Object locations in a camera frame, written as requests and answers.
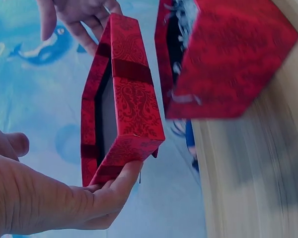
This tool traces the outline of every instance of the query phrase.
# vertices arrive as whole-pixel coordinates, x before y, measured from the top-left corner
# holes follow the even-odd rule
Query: red gift box
[[[297,40],[270,0],[160,0],[155,45],[166,118],[242,115]]]
[[[138,22],[111,14],[82,95],[83,186],[115,179],[126,163],[156,155],[164,140]]]

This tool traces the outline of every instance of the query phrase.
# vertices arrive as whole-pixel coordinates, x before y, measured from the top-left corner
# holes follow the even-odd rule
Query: wooden surface
[[[274,3],[298,30],[298,1]],[[193,128],[208,238],[298,238],[298,44],[242,118]]]

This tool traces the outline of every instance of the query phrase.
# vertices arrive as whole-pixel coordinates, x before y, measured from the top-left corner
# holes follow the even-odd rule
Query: blue bedsheet
[[[162,100],[154,49],[158,1],[120,1],[140,22],[154,86]],[[81,185],[80,100],[92,58],[59,22],[40,41],[34,0],[0,0],[0,129],[22,131],[30,152],[21,161],[66,184]],[[163,122],[167,140],[150,157],[120,216],[107,231],[50,231],[38,238],[204,238],[204,206],[184,138]]]

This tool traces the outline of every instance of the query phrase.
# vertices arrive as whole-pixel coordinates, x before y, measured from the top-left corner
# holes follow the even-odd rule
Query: red patterned paper
[[[94,97],[110,60],[118,131],[114,144],[98,168]],[[104,184],[115,179],[126,163],[133,160],[143,161],[152,153],[156,155],[159,145],[164,140],[138,22],[132,18],[111,14],[82,96],[83,186]]]
[[[199,14],[173,85],[166,45],[168,21],[163,23],[170,13],[165,5],[171,0],[159,3],[155,45],[165,116],[238,117],[282,65],[298,33],[270,0],[196,0],[196,4]],[[199,100],[172,99],[186,95]]]

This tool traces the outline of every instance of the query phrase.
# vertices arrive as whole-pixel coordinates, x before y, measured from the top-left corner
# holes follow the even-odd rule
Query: hand
[[[92,56],[97,44],[87,33],[85,23],[99,40],[107,23],[109,12],[122,14],[116,0],[37,0],[41,16],[41,37],[47,40],[53,34],[57,17]]]
[[[123,208],[142,166],[140,161],[128,163],[103,187],[74,187],[20,163],[18,157],[28,150],[24,134],[0,131],[0,236],[106,229]]]

